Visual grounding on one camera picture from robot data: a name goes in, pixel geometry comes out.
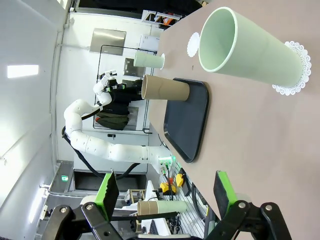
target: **desk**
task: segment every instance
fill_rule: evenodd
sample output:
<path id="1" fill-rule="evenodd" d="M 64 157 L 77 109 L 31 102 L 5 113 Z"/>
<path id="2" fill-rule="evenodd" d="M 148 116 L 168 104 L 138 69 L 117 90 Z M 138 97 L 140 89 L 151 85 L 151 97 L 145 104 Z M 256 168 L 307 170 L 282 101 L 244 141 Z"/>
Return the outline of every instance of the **desk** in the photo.
<path id="1" fill-rule="evenodd" d="M 282 42 L 305 46 L 312 68 L 310 81 L 300 93 L 283 96 L 265 83 L 208 73 L 200 65 L 198 53 L 188 57 L 190 36 L 200 33 L 209 14 L 223 6 L 251 19 Z M 250 196 L 256 206 L 277 203 L 293 239 L 319 239 L 319 9 L 317 0 L 214 0 L 162 33 L 158 55 L 165 53 L 165 65 L 154 75 L 203 81 L 210 92 L 196 162 L 185 163 L 165 138 L 167 101 L 150 101 L 151 124 L 216 213 L 215 172 L 223 170 L 235 191 Z"/>

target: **fluorescent light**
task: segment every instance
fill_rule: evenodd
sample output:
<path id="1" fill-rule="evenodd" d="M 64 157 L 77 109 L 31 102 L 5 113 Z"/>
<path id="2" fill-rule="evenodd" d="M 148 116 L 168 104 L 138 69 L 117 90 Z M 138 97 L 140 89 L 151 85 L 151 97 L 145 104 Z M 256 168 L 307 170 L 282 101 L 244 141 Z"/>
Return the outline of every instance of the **fluorescent light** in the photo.
<path id="1" fill-rule="evenodd" d="M 7 66 L 8 79 L 37 75 L 39 65 L 10 65 Z"/>
<path id="2" fill-rule="evenodd" d="M 38 192 L 36 193 L 34 200 L 31 205 L 30 213 L 29 213 L 29 222 L 32 223 L 38 211 L 39 205 L 42 201 L 42 196 L 44 195 L 45 188 L 39 188 Z"/>

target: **yellow object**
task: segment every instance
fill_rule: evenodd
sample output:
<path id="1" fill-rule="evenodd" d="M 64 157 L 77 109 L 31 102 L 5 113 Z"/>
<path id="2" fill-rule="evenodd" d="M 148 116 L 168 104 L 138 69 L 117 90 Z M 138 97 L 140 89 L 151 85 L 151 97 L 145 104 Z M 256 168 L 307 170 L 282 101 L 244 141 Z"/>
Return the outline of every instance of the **yellow object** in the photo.
<path id="1" fill-rule="evenodd" d="M 177 174 L 175 177 L 175 182 L 178 187 L 181 187 L 182 184 L 184 184 L 184 176 L 181 173 Z"/>
<path id="2" fill-rule="evenodd" d="M 160 184 L 160 188 L 162 189 L 162 192 L 164 194 L 166 194 L 166 193 L 170 194 L 170 192 L 169 192 L 169 184 L 167 182 L 161 183 Z M 172 192 L 177 193 L 177 189 L 173 184 L 171 184 L 171 189 L 172 189 Z"/>

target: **green exit sign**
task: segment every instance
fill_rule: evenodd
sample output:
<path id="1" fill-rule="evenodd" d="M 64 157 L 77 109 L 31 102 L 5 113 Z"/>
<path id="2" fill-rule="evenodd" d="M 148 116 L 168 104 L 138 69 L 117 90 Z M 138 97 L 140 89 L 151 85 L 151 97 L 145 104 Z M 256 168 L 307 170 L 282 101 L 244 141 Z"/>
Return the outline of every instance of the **green exit sign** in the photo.
<path id="1" fill-rule="evenodd" d="M 68 176 L 61 176 L 62 182 L 68 182 Z"/>

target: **electrical box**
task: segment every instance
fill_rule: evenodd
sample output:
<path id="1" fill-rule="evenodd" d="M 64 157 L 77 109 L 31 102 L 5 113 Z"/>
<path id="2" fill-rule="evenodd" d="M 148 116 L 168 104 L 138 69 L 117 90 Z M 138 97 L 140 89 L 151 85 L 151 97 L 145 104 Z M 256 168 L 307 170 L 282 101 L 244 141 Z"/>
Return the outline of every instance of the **electrical box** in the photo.
<path id="1" fill-rule="evenodd" d="M 160 37 L 141 35 L 139 48 L 149 51 L 157 51 Z"/>

